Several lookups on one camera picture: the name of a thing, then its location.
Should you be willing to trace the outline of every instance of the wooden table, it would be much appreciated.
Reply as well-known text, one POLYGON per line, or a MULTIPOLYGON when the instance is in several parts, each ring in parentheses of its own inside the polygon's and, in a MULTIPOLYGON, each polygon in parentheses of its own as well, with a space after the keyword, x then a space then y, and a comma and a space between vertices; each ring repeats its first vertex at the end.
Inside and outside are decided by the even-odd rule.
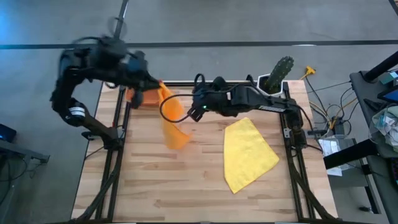
MULTIPOLYGON (((289 81, 289 88, 291 97, 312 118, 304 82, 289 81)), ((185 93, 190 89, 173 90, 185 93)), ((107 126, 112 123, 117 97, 117 90, 103 87, 96 118, 107 126)), ((188 110, 192 100, 181 98, 181 102, 188 110)), ((163 144, 160 119, 158 107, 131 111, 114 222, 297 221, 277 113, 250 111, 231 118, 209 112, 199 123, 188 119, 180 125, 193 137, 182 150, 170 150, 163 144), (245 117, 251 119, 280 161, 255 182, 232 194, 224 179, 224 129, 245 117)), ((307 121, 304 128, 309 129, 307 121)), ((101 141, 93 141, 87 153, 99 147, 101 141)), ((303 156, 311 190, 328 212, 337 217, 321 153, 307 148, 303 156)), ((98 193, 105 157, 106 151, 102 150, 85 161, 72 218, 82 214, 98 193)))

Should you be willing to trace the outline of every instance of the yellow cloth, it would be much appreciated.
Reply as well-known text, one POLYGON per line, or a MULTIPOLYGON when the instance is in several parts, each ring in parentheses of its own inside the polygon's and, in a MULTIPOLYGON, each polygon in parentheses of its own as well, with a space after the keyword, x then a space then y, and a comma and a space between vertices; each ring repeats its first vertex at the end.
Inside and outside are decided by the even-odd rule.
MULTIPOLYGON (((173 95, 173 93, 163 83, 160 84, 160 88, 157 92, 159 94, 159 104, 167 97, 173 95)), ((162 112, 166 118, 176 120, 181 118, 184 113, 184 109, 176 97, 167 100, 163 105, 162 112)), ((162 119, 162 125, 165 144, 169 149, 181 149, 189 142, 192 134, 183 133, 175 124, 170 123, 165 119, 162 119)))
POLYGON ((235 194, 279 161, 249 118, 243 118, 225 129, 224 176, 235 194))

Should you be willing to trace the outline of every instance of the plant pot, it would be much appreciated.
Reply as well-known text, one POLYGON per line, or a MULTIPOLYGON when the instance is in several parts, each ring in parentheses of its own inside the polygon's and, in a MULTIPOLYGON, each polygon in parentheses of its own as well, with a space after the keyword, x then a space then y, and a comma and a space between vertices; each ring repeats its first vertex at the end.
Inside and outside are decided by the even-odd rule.
POLYGON ((260 90, 260 92, 266 96, 280 96, 283 93, 283 83, 285 83, 286 81, 282 81, 279 86, 278 86, 278 90, 275 93, 268 93, 266 92, 266 90, 264 89, 264 87, 262 85, 260 85, 261 83, 265 83, 266 80, 268 79, 270 74, 266 74, 266 75, 260 75, 257 78, 257 89, 260 90))

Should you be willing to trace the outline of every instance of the green cactus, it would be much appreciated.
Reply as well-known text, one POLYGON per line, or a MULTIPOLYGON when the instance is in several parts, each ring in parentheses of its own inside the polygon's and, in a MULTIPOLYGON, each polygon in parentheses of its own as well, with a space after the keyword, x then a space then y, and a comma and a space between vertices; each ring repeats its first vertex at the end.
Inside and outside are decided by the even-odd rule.
POLYGON ((271 74, 262 84, 262 89, 269 94, 277 93, 280 90, 282 80, 291 71, 294 60, 291 56, 282 57, 275 65, 271 74))

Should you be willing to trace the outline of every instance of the concrete floor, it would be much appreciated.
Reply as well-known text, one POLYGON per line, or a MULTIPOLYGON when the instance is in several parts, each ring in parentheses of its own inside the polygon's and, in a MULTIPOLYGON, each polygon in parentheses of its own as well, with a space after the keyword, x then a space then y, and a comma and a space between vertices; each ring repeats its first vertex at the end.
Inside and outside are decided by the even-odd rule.
MULTIPOLYGON (((108 34, 107 21, 119 14, 122 0, 3 0, 0 44, 67 44, 86 35, 108 34)), ((396 39, 398 17, 388 0, 131 0, 126 42, 377 40, 396 39)), ((295 59, 288 79, 299 79, 306 65, 317 74, 315 88, 349 80, 396 51, 396 45, 323 47, 223 47, 142 49, 151 74, 163 80, 243 79, 268 73, 285 55, 295 59)), ((10 223, 60 222, 70 218, 87 141, 82 129, 65 124, 50 107, 61 50, 0 50, 0 123, 18 131, 17 143, 51 155, 33 179, 24 177, 19 208, 10 223)), ((319 91, 325 106, 339 103, 350 85, 319 91)), ((84 83, 75 96, 91 113, 100 83, 84 83)), ((359 107, 351 137, 367 138, 359 107)), ((368 203, 362 189, 333 189, 340 218, 387 223, 384 215, 358 212, 368 203)))

